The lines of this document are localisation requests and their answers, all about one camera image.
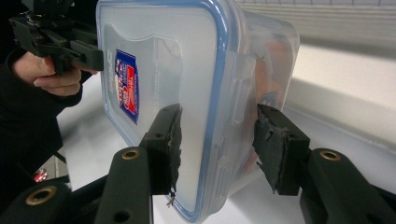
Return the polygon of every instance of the label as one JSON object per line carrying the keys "label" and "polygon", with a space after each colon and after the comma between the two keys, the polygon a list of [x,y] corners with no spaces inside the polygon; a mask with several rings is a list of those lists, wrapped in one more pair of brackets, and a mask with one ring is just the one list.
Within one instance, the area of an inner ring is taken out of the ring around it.
{"label": "label", "polygon": [[136,57],[117,49],[115,65],[120,108],[137,124],[139,117],[139,81]]}

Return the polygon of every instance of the hand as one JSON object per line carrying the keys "label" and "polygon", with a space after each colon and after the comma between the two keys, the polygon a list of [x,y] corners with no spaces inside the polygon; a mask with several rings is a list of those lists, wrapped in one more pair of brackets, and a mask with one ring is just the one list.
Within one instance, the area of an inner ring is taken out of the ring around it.
{"label": "hand", "polygon": [[55,74],[55,66],[50,56],[39,58],[30,52],[19,58],[12,69],[14,74],[27,84],[58,96],[69,96],[79,92],[81,70],[97,74],[97,71],[71,62],[71,67],[58,76]]}

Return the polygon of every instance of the black jacket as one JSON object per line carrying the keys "label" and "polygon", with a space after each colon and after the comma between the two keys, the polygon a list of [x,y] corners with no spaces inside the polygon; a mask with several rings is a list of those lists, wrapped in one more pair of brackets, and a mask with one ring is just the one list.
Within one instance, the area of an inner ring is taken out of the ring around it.
{"label": "black jacket", "polygon": [[[69,17],[94,24],[96,1],[75,1]],[[82,95],[81,86],[76,95],[61,99],[27,85],[12,73],[12,64],[25,51],[13,44],[8,18],[25,10],[19,1],[0,3],[0,214],[34,184],[32,174],[62,146],[56,117],[66,107],[78,104]],[[83,72],[81,83],[89,76]]]}

